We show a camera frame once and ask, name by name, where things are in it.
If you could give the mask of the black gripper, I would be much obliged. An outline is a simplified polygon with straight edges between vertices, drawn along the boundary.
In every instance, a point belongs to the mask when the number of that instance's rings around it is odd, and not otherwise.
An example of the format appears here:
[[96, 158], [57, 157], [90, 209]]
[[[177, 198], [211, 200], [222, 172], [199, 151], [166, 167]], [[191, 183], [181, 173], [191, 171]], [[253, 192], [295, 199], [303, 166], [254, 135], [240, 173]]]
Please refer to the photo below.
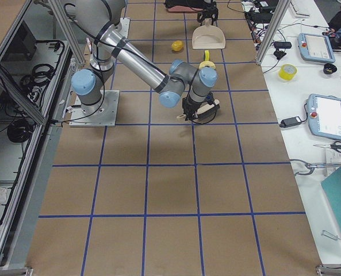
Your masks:
[[197, 114], [196, 111], [200, 108], [201, 102], [195, 102], [189, 97], [182, 99], [182, 118], [184, 120], [201, 120], [202, 116]]
[[202, 25], [203, 20], [210, 18], [212, 20], [212, 25], [218, 20], [218, 8], [217, 7], [207, 7], [202, 11], [197, 13], [197, 22]]

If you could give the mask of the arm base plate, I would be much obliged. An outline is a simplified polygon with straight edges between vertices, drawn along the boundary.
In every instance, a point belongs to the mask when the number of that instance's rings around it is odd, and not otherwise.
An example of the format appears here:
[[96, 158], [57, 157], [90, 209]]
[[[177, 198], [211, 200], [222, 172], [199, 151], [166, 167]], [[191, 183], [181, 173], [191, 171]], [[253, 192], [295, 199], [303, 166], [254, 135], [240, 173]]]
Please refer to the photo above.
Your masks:
[[117, 108], [119, 102], [119, 90], [101, 90], [104, 102], [99, 101], [93, 106], [81, 104], [78, 96], [75, 97], [75, 105], [71, 113], [69, 125], [71, 127], [114, 127], [116, 125]]
[[130, 23], [131, 23], [130, 18], [126, 17], [120, 18], [120, 25], [117, 28], [119, 33], [126, 38], [128, 37]]

